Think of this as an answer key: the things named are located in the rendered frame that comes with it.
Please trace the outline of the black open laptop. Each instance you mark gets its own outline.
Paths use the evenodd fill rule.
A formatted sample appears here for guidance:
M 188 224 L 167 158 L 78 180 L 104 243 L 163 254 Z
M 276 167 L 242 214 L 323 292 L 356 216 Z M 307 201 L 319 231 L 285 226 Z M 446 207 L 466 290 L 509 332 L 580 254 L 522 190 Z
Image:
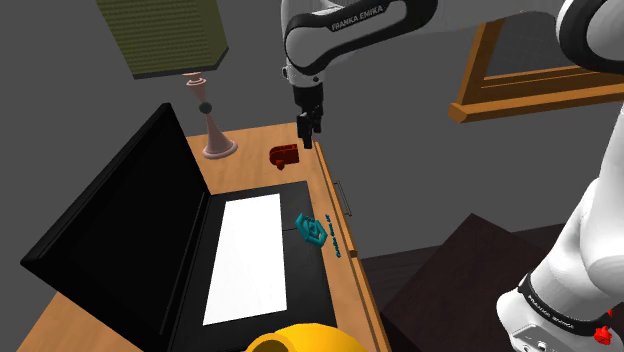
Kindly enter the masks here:
M 226 207 L 275 196 L 286 307 L 208 324 Z M 299 181 L 212 194 L 175 112 L 164 103 L 23 257 L 22 265 L 142 352 L 240 352 L 297 323 L 336 322 L 321 250 L 296 218 Z

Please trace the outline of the red curved block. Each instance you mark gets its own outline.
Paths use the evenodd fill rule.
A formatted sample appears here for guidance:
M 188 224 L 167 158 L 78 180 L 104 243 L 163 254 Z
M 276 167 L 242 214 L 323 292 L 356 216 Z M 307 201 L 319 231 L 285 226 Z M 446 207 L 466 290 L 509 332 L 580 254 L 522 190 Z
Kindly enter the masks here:
M 279 170 L 286 165 L 299 162 L 298 146 L 296 144 L 275 146 L 269 151 L 269 161 Z

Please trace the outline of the pink lamp with olive shade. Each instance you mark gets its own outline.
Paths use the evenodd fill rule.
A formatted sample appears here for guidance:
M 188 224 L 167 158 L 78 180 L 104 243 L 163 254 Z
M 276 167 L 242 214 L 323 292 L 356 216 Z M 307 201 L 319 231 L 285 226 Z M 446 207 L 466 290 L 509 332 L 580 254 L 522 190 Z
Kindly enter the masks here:
M 182 75 L 204 115 L 206 159 L 238 149 L 212 117 L 206 71 L 219 68 L 229 46 L 217 0 L 95 0 L 134 79 Z

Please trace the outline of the dark robot stand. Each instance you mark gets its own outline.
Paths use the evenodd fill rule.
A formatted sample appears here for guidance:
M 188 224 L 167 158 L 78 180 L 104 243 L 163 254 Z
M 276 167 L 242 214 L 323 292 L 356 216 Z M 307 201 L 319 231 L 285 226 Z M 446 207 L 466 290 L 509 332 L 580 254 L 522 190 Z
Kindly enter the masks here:
M 496 313 L 561 224 L 510 233 L 469 215 L 380 313 L 392 352 L 515 352 Z

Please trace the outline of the wooden desk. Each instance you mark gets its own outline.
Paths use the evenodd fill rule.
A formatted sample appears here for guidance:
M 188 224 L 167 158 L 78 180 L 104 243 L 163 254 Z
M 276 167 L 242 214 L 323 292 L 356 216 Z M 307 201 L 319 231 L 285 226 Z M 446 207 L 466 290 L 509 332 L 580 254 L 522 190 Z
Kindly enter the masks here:
M 206 145 L 205 135 L 187 138 L 209 190 L 219 194 L 306 181 L 313 216 L 332 220 L 341 252 L 337 257 L 333 249 L 322 249 L 337 326 L 369 352 L 391 352 L 320 142 L 315 140 L 311 150 L 300 150 L 300 162 L 279 171 L 268 153 L 277 145 L 301 143 L 294 123 L 227 131 L 225 136 L 236 141 L 238 149 L 219 160 L 208 160 L 198 150 Z M 142 351 L 57 293 L 16 352 Z

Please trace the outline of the teal hexagonal object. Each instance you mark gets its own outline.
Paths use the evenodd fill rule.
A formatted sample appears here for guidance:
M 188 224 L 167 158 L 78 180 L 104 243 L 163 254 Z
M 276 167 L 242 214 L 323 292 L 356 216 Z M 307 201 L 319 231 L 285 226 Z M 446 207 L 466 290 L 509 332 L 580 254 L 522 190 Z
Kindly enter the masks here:
M 300 213 L 295 220 L 295 226 L 305 242 L 319 248 L 324 246 L 327 232 L 318 220 Z

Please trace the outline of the yellow round mug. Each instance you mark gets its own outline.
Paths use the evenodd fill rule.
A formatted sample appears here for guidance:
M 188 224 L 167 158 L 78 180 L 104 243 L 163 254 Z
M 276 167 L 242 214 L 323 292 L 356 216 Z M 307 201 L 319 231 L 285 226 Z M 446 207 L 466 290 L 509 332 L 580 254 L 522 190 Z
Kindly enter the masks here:
M 257 337 L 244 352 L 368 352 L 355 338 L 331 326 L 298 323 Z

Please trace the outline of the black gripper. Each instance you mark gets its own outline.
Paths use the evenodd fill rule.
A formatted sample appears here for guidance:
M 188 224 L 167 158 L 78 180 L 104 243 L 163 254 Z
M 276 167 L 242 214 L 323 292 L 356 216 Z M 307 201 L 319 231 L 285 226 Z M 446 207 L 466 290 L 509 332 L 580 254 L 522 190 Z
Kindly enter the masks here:
M 303 113 L 297 116 L 297 135 L 302 140 L 305 149 L 312 148 L 312 132 L 322 132 L 323 117 L 323 84 L 310 87 L 293 86 L 294 101 Z

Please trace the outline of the wood framed mirror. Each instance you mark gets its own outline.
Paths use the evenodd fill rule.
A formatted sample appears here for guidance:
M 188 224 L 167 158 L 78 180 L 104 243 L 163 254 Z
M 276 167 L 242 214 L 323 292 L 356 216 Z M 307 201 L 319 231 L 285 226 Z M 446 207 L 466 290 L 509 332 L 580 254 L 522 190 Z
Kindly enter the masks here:
M 478 26 L 457 101 L 448 116 L 458 123 L 624 101 L 624 75 L 563 66 L 489 76 L 503 20 Z

